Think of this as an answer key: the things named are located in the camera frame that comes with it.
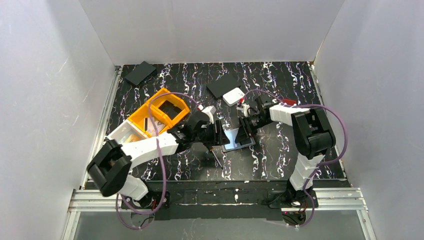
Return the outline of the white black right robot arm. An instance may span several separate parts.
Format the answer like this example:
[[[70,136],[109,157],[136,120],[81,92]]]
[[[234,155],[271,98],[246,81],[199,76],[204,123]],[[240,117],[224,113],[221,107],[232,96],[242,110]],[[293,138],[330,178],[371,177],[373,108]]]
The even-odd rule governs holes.
[[[310,189],[313,185],[312,173],[336,144],[336,137],[325,110],[320,107],[276,103],[266,96],[258,96],[255,102],[257,109],[253,110],[244,99],[239,101],[237,109],[242,111],[243,115],[239,117],[239,129],[234,142],[246,144],[259,128],[273,122],[292,127],[298,158],[289,178],[289,189]]]

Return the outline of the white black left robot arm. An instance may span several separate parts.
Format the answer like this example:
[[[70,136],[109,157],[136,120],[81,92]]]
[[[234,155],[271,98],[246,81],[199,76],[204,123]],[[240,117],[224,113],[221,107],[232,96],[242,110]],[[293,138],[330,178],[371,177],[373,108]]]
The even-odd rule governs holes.
[[[158,136],[127,143],[107,140],[86,170],[102,196],[120,194],[139,201],[149,190],[140,178],[130,175],[130,170],[148,161],[181,153],[194,143],[202,143],[211,150],[229,144],[230,140],[220,120],[212,122],[209,114],[197,111]]]

